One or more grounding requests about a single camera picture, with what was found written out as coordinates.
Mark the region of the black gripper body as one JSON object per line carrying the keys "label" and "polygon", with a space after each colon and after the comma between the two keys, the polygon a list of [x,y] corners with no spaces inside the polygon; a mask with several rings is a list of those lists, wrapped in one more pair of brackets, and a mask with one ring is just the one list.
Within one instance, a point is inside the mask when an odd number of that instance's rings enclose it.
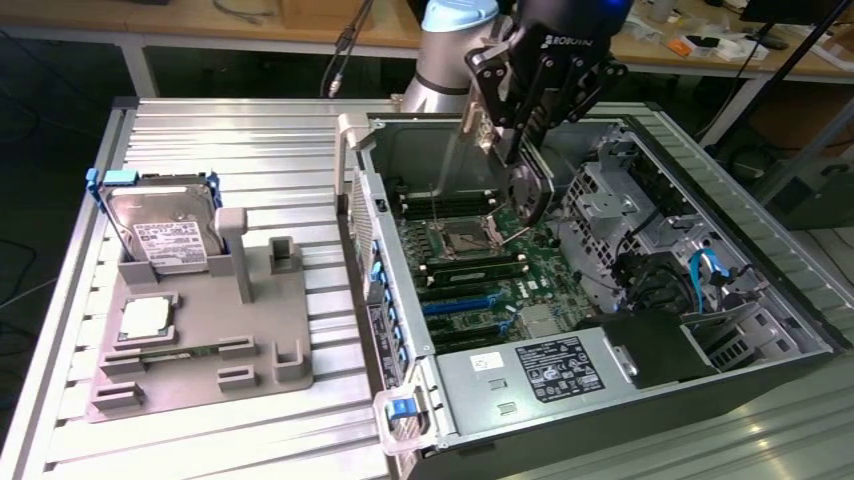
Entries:
{"label": "black gripper body", "polygon": [[529,0],[516,3],[509,58],[544,53],[602,59],[631,10],[623,0]]}

